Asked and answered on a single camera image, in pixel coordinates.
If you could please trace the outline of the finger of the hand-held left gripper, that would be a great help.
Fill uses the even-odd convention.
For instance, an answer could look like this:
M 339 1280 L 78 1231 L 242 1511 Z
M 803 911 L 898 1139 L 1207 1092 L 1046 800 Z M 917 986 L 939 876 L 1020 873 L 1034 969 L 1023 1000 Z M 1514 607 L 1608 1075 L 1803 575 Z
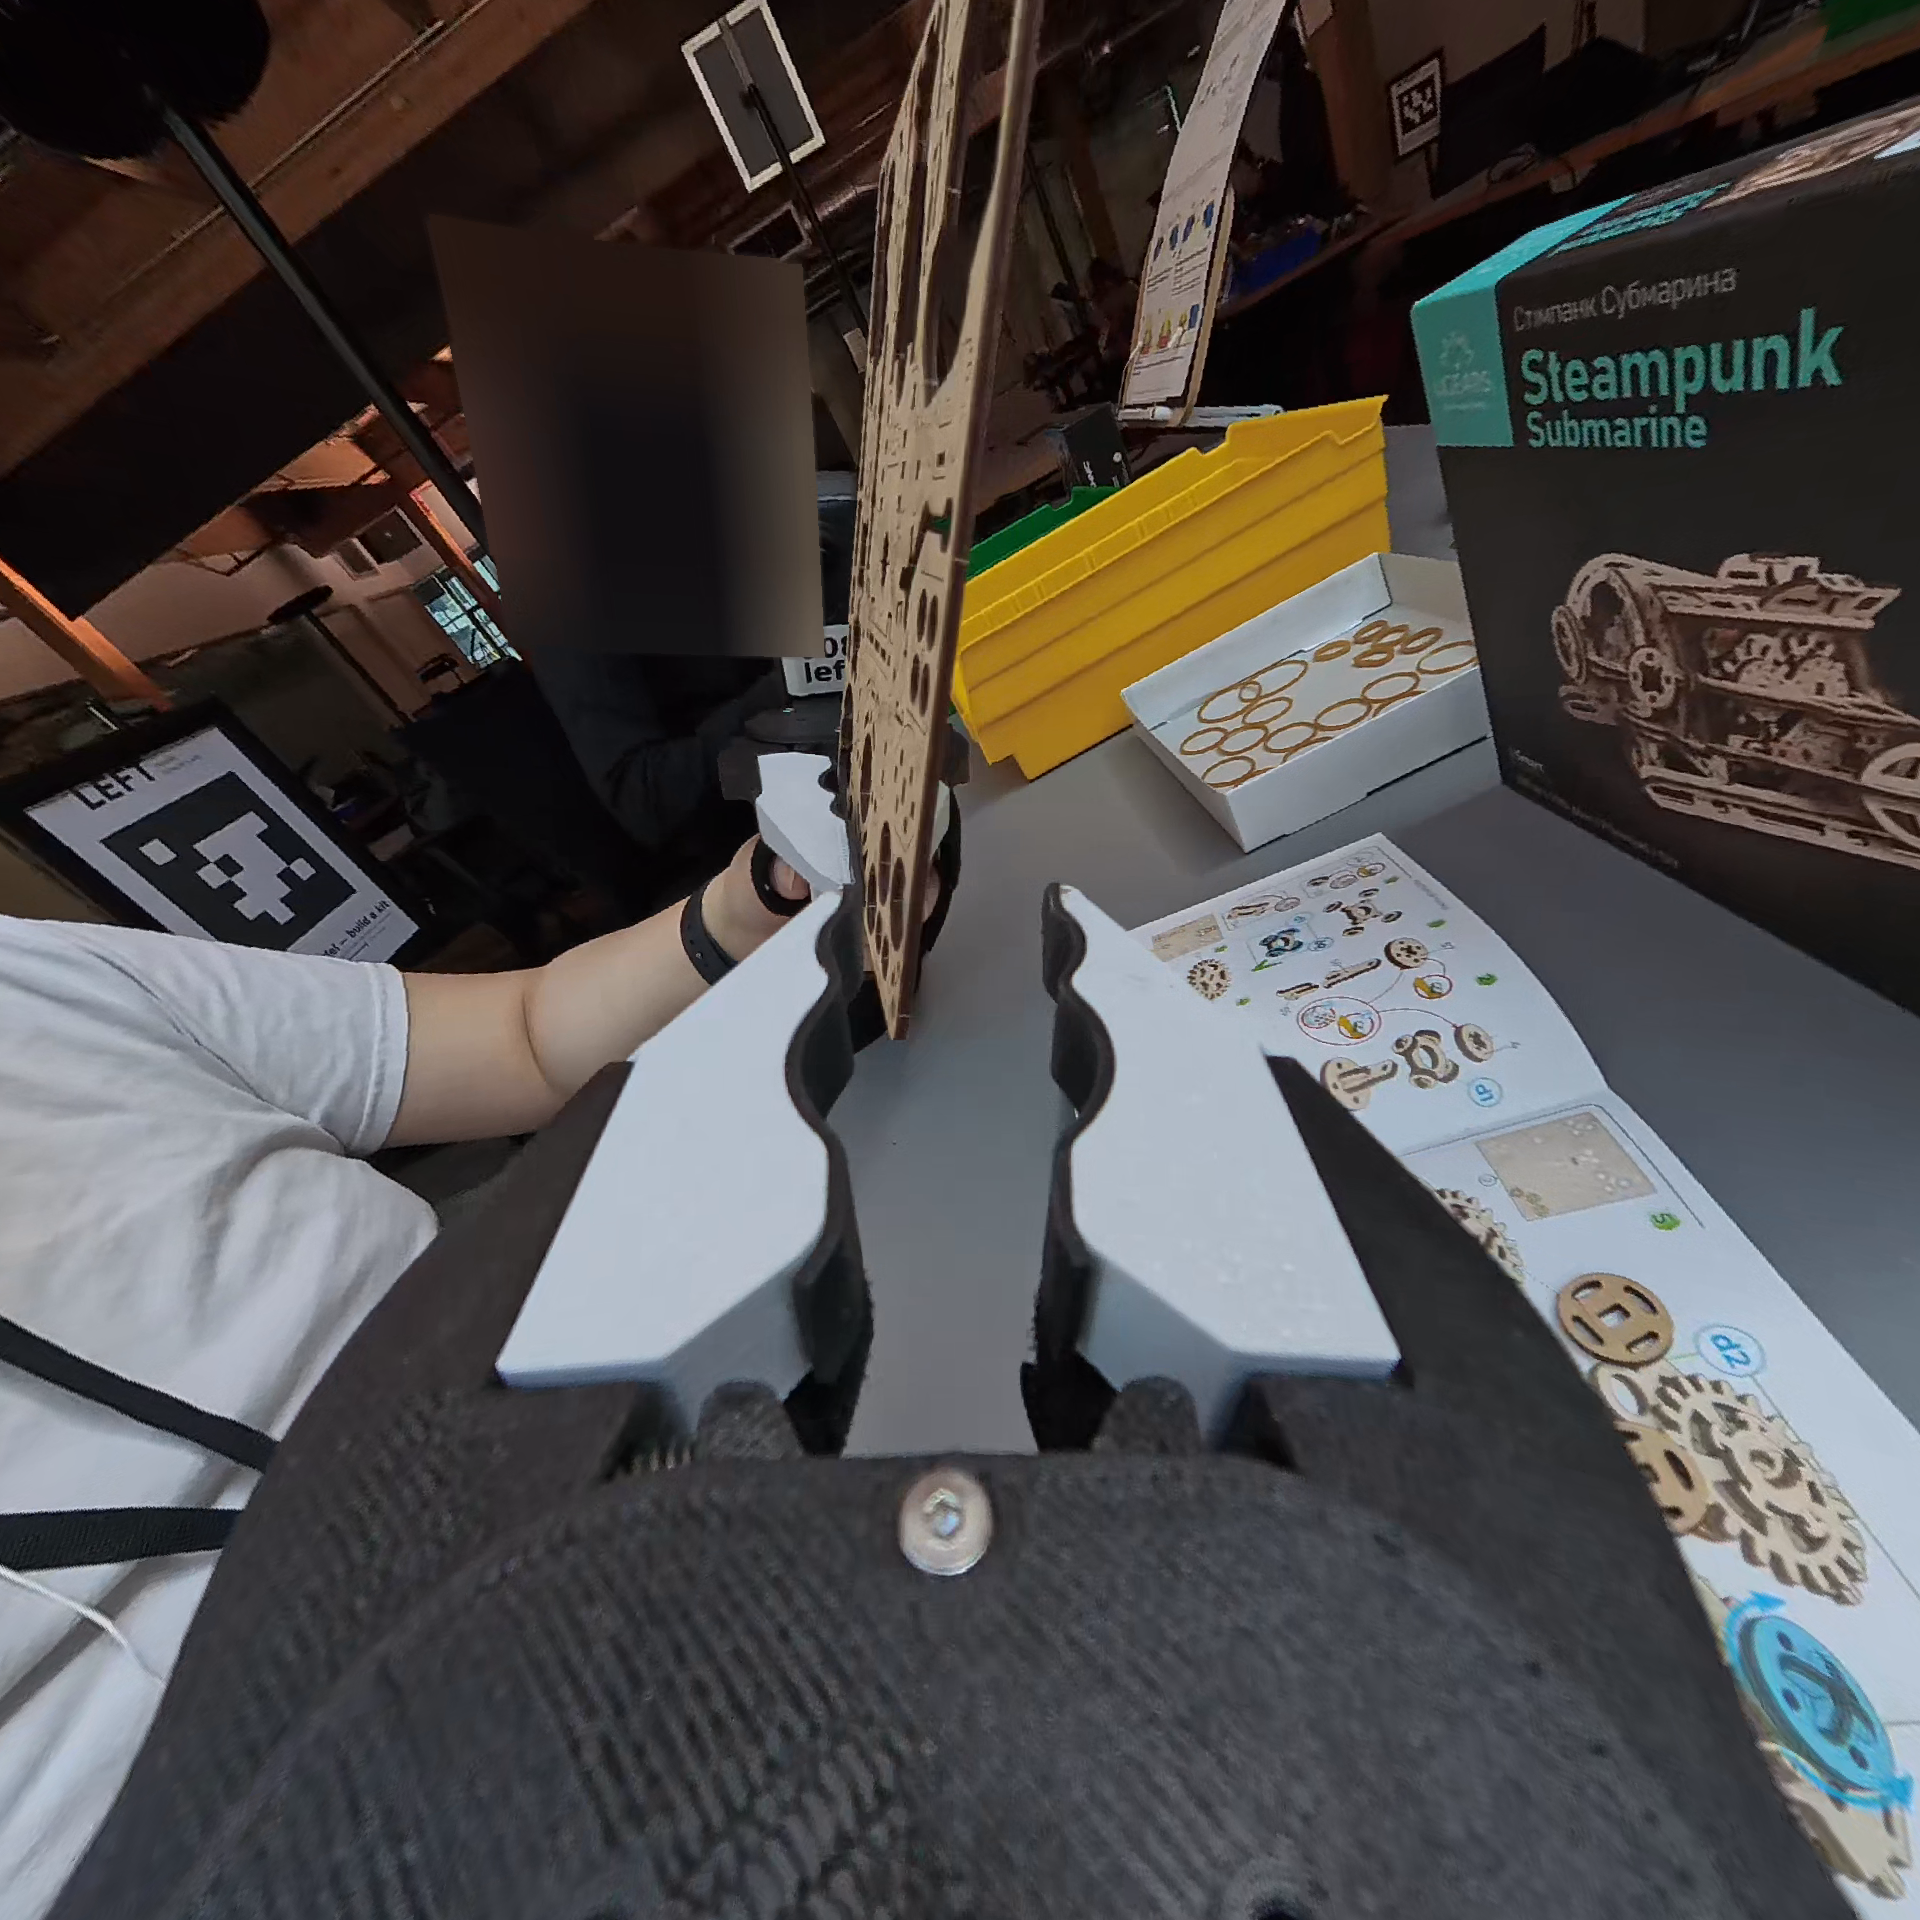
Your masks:
M 828 755 L 757 756 L 757 834 L 810 888 L 842 893 L 851 883 L 851 839 Z

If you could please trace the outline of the black model kit box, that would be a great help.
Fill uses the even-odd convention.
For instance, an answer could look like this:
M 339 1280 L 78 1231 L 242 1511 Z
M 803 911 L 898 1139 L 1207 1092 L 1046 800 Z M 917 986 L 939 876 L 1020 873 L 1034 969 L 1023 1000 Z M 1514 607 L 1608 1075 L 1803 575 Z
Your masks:
M 1917 1009 L 1917 100 L 1412 309 L 1502 782 Z

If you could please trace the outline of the person's left hand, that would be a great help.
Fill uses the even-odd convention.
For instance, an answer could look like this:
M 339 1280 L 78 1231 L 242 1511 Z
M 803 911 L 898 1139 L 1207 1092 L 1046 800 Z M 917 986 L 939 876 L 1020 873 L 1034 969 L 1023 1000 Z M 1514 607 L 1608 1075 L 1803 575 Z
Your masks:
M 754 835 L 703 888 L 703 920 L 732 961 L 744 961 L 810 900 L 808 879 Z

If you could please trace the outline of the black framed marker sign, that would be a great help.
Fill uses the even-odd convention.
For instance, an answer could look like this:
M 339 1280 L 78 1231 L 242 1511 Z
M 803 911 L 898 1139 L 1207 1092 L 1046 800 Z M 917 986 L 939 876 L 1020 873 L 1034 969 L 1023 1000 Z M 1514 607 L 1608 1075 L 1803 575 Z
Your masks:
M 432 946 L 424 900 L 221 703 L 7 778 L 4 839 L 118 923 L 350 962 Z

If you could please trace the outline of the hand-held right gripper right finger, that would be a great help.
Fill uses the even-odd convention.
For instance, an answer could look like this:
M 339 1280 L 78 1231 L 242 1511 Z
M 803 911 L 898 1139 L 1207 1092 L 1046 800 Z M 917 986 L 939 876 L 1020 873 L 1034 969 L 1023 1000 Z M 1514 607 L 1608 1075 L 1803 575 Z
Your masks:
M 1204 1442 L 1263 1379 L 1389 1380 L 1379 1296 L 1261 1053 L 1091 896 L 1042 896 L 1047 1072 L 1063 1093 L 1023 1406 L 1091 1448 L 1118 1399 L 1169 1380 Z

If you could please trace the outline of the white cardboard tray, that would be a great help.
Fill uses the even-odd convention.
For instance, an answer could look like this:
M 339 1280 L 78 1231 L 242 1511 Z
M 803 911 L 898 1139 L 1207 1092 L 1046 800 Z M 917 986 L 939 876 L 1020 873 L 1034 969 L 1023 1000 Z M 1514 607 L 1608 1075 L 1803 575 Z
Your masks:
M 1124 689 L 1133 733 L 1255 853 L 1490 738 L 1454 558 L 1376 551 Z

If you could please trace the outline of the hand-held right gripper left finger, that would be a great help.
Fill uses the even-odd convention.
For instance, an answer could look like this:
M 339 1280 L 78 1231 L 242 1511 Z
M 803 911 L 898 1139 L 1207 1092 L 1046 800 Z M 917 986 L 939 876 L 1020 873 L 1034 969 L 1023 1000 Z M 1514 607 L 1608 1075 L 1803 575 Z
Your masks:
M 859 906 L 817 896 L 628 1061 L 497 1375 L 639 1385 L 674 1432 L 761 1385 L 808 1452 L 851 1429 L 875 1308 L 831 1115 L 855 1072 Z

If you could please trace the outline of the clipboard with paper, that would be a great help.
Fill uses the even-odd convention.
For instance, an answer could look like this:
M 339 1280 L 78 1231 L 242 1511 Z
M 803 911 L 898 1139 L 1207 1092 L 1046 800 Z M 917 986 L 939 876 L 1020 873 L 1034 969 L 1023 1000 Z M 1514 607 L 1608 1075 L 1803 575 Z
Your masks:
M 1288 13 L 1289 3 L 1224 3 L 1218 13 L 1141 271 L 1119 426 L 1179 426 L 1195 409 L 1229 274 L 1238 137 Z

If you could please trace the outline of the white framed ceiling light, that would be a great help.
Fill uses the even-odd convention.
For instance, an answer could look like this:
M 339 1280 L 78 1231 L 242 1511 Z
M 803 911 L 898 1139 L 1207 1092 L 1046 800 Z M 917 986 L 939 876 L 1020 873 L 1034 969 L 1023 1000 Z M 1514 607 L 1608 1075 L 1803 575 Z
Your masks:
M 682 41 L 682 59 L 749 193 L 828 146 L 772 3 L 730 5 Z

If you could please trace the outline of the yellow plastic bin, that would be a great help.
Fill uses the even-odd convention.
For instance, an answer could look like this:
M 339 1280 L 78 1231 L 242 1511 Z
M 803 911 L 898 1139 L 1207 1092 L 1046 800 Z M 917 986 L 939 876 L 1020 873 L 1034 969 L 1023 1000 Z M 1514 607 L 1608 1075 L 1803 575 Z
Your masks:
M 1126 686 L 1386 551 L 1380 413 L 1238 422 L 972 578 L 955 703 L 983 756 L 1038 782 L 1126 733 Z

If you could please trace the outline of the round slotted wooden disc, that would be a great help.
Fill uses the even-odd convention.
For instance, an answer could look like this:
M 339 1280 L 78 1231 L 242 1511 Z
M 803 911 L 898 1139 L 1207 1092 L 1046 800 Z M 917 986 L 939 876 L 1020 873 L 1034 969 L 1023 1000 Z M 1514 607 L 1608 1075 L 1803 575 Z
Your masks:
M 1554 1317 L 1581 1355 L 1613 1369 L 1655 1364 L 1677 1342 L 1670 1306 L 1646 1283 L 1611 1269 L 1563 1283 L 1554 1296 Z
M 1709 1464 L 1654 1424 L 1613 1422 L 1671 1535 L 1697 1535 L 1718 1510 Z

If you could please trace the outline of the printed instruction booklet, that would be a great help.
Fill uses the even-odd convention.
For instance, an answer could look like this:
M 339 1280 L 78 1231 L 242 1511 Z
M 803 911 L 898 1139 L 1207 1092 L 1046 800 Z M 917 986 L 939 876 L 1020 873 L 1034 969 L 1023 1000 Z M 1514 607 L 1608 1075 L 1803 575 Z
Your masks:
M 1617 1096 L 1491 923 L 1372 835 L 1141 923 L 1187 986 L 1302 1061 L 1551 1325 L 1613 1422 L 1710 1469 L 1677 1535 L 1760 1760 L 1858 1916 L 1917 1916 L 1917 1428 Z M 1581 1355 L 1554 1296 L 1646 1283 L 1671 1352 Z

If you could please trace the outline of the laser-cut wooden parts sheet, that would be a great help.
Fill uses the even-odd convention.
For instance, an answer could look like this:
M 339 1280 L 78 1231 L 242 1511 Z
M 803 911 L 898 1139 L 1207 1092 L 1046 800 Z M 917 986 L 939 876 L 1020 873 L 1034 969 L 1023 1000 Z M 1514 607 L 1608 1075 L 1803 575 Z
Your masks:
M 879 171 L 842 707 L 866 973 L 902 1039 L 1046 3 L 930 3 Z

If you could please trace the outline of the green plastic bin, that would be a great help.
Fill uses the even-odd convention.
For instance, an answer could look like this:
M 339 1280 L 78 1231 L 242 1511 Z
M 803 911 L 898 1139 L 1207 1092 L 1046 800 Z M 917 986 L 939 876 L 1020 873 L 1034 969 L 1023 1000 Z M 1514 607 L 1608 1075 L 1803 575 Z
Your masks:
M 1047 539 L 1051 533 L 1059 533 L 1070 520 L 1102 507 L 1109 494 L 1118 494 L 1118 488 L 1070 488 L 1064 501 L 1034 507 L 1026 515 L 1020 515 L 1016 521 L 997 528 L 992 534 L 978 539 L 972 551 L 966 555 L 966 580 L 986 575 L 992 565 Z

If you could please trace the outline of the person's left forearm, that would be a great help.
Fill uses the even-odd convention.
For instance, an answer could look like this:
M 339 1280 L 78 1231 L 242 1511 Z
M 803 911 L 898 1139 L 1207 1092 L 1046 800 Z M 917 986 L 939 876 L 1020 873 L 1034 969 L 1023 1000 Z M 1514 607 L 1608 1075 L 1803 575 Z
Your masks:
M 406 973 L 403 1096 L 387 1147 L 543 1130 L 705 994 L 680 920 L 682 900 L 520 973 Z

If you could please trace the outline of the black round ceiling fixture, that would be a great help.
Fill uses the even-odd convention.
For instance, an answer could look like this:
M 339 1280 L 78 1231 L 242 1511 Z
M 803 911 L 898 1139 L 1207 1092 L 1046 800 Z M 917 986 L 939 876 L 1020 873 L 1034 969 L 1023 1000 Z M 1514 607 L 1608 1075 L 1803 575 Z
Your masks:
M 267 51 L 259 3 L 4 3 L 4 123 L 65 158 L 148 158 L 170 115 L 237 116 Z

